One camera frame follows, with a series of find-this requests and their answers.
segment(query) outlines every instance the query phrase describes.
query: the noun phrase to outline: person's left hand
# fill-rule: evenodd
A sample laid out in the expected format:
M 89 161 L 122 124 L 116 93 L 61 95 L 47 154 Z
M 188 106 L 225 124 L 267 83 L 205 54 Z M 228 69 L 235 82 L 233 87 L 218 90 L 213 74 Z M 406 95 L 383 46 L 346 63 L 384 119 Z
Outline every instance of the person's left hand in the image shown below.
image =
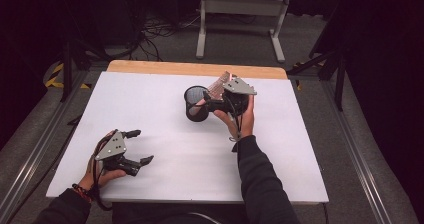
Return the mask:
M 106 137 L 107 136 L 111 136 L 113 134 L 114 134 L 114 131 L 108 133 L 106 135 Z M 92 155 L 91 158 L 90 158 L 90 160 L 88 161 L 87 170 L 85 172 L 85 175 L 81 179 L 81 181 L 78 183 L 78 185 L 80 187 L 84 188 L 87 191 L 90 190 L 91 187 L 94 184 L 94 180 L 93 180 L 93 162 L 97 162 L 96 163 L 96 169 L 97 170 L 96 170 L 96 175 L 95 176 L 98 176 L 99 175 L 99 171 L 100 171 L 99 170 L 99 162 L 96 161 L 96 160 L 94 160 L 94 157 Z M 100 178 L 99 178 L 99 187 L 104 187 L 109 181 L 111 181 L 113 179 L 116 179 L 116 178 L 123 177 L 123 176 L 126 176 L 126 173 L 123 170 L 119 170 L 118 169 L 118 170 L 113 170 L 113 171 L 106 171 L 106 172 L 104 172 L 104 173 L 102 173 L 100 175 Z

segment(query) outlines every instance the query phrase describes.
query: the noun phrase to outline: white metal frame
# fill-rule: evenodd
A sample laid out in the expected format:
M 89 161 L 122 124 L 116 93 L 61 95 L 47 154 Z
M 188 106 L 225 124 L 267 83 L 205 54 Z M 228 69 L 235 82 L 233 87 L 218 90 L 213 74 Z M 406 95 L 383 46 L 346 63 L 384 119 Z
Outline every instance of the white metal frame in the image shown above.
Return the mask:
M 242 14 L 257 16 L 276 16 L 277 23 L 270 29 L 270 37 L 279 62 L 284 62 L 284 54 L 278 38 L 286 16 L 290 0 L 201 0 L 200 30 L 197 41 L 196 58 L 202 59 L 205 54 L 206 13 Z

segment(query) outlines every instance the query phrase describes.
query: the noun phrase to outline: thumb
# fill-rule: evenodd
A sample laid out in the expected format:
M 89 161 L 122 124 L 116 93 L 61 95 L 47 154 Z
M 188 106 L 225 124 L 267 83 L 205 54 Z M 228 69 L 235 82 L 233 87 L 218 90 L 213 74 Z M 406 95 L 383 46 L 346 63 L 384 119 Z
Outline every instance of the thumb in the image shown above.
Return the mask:
M 218 117 L 219 119 L 221 119 L 221 121 L 223 121 L 227 126 L 232 126 L 233 122 L 231 121 L 230 117 L 227 115 L 227 113 L 220 111 L 220 110 L 216 110 L 213 112 L 213 114 Z
M 103 176 L 101 176 L 101 181 L 100 181 L 101 183 L 99 183 L 99 184 L 101 186 L 104 186 L 109 181 L 116 179 L 116 178 L 124 177 L 126 175 L 127 175 L 127 173 L 125 173 L 125 171 L 123 171 L 123 170 L 108 171 Z

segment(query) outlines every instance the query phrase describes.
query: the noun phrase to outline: silver metal plate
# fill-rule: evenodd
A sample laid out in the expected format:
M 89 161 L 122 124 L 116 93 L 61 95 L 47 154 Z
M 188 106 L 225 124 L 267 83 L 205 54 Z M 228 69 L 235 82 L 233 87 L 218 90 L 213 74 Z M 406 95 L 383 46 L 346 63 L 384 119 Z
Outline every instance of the silver metal plate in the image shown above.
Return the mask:
M 115 156 L 127 151 L 127 147 L 125 146 L 124 139 L 122 138 L 122 133 L 117 131 L 108 143 L 100 150 L 99 154 L 95 157 L 95 159 L 103 160 L 105 158 Z
M 225 90 L 232 92 L 232 93 L 246 94 L 246 95 L 256 95 L 257 94 L 253 87 L 251 87 L 249 84 L 244 82 L 239 77 L 233 77 L 233 79 L 231 81 L 224 83 L 224 85 L 222 85 L 222 86 L 224 87 Z

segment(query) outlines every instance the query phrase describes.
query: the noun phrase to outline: bracelet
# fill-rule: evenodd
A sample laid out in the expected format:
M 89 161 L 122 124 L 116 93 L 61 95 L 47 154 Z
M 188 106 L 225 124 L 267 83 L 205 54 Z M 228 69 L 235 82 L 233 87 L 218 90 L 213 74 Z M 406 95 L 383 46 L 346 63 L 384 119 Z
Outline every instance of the bracelet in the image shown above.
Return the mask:
M 75 192 L 78 193 L 88 203 L 91 203 L 93 201 L 93 196 L 91 195 L 90 191 L 85 190 L 84 188 L 80 187 L 78 184 L 75 183 L 72 184 L 72 188 L 74 188 Z

